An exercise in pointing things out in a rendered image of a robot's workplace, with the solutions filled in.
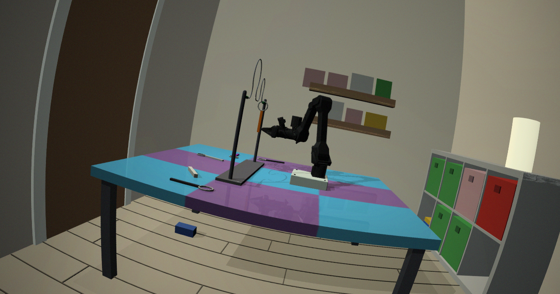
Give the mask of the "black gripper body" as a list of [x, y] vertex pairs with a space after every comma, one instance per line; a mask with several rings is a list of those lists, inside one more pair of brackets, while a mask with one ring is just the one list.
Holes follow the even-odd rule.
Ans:
[[272, 136], [271, 138], [284, 138], [284, 139], [288, 139], [288, 135], [289, 135], [289, 128], [285, 128], [285, 129], [279, 129], [278, 128], [279, 125], [277, 126], [273, 126], [273, 131], [272, 131]]

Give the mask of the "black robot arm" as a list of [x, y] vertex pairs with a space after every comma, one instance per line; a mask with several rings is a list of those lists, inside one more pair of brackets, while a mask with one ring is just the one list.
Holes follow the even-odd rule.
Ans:
[[332, 162], [329, 155], [329, 148], [326, 144], [328, 113], [330, 112], [331, 107], [331, 98], [324, 95], [318, 95], [316, 98], [312, 99], [312, 102], [309, 103], [304, 118], [292, 116], [290, 125], [292, 129], [290, 129], [288, 135], [288, 139], [295, 140], [296, 144], [299, 142], [307, 142], [309, 128], [314, 116], [318, 112], [316, 143], [311, 147], [311, 163], [314, 163], [311, 175], [321, 179], [325, 179], [327, 166], [330, 166]]

